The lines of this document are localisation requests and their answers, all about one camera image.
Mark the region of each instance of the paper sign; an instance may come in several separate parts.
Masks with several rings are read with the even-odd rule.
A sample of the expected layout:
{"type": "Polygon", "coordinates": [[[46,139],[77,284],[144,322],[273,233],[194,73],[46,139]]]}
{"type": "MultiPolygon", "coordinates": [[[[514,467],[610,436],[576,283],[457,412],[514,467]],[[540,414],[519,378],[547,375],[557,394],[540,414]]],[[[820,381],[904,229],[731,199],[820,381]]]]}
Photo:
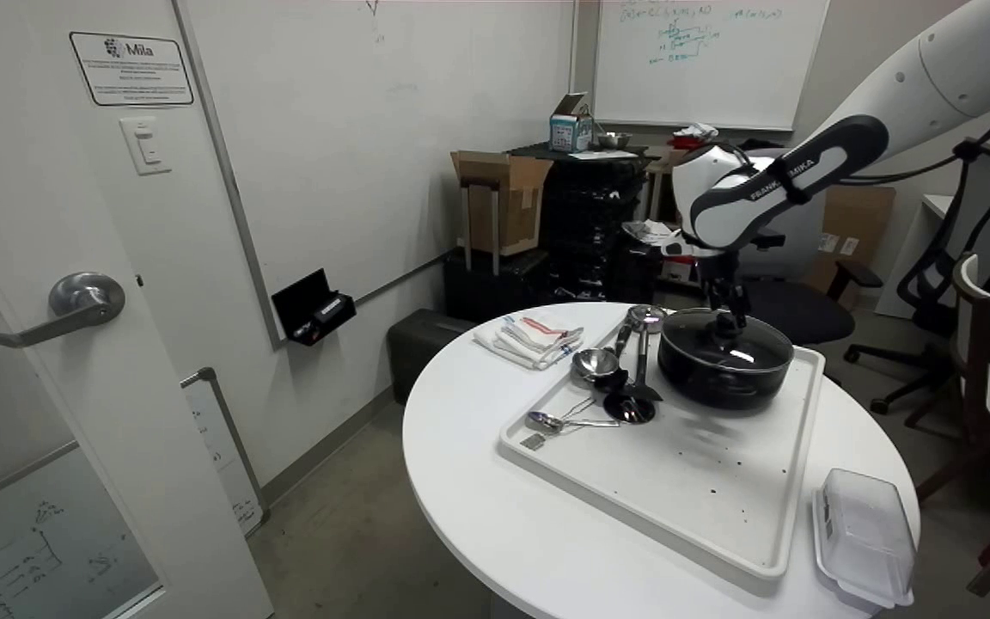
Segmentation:
{"type": "Polygon", "coordinates": [[[71,30],[71,48],[101,107],[194,104],[178,41],[71,30]]]}

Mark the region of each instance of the white wall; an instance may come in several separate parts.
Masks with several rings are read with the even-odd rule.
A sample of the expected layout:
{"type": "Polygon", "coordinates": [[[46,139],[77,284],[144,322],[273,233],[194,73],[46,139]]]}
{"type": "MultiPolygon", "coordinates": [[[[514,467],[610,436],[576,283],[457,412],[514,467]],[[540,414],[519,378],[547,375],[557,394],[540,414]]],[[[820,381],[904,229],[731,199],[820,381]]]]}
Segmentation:
{"type": "Polygon", "coordinates": [[[259,482],[273,482],[390,388],[385,328],[440,294],[440,270],[396,284],[321,346],[273,346],[203,108],[94,107],[69,30],[178,37],[167,0],[46,0],[47,59],[88,139],[88,167],[182,375],[217,366],[259,482]],[[136,175],[119,118],[158,118],[167,175],[136,175]]]}
{"type": "MultiPolygon", "coordinates": [[[[576,65],[576,90],[591,91],[591,73],[596,73],[596,22],[597,11],[581,13],[581,65],[576,65]]],[[[964,0],[833,0],[828,22],[820,35],[820,43],[815,50],[809,85],[798,107],[793,137],[812,132],[846,97],[849,90],[871,75],[895,48],[910,41],[919,30],[936,22],[941,13],[957,11],[964,0]]],[[[990,114],[975,124],[967,124],[945,137],[936,137],[913,152],[904,152],[890,162],[872,166],[871,170],[897,170],[929,166],[936,157],[945,157],[950,147],[968,132],[979,132],[990,124],[990,114]]],[[[895,260],[902,252],[919,252],[919,236],[910,236],[910,223],[922,201],[922,193],[952,193],[957,189],[957,167],[932,170],[910,182],[897,182],[897,208],[888,226],[882,247],[875,255],[875,270],[888,273],[888,283],[897,283],[895,260]]],[[[882,293],[879,306],[888,314],[897,314],[897,298],[882,293]]]]}

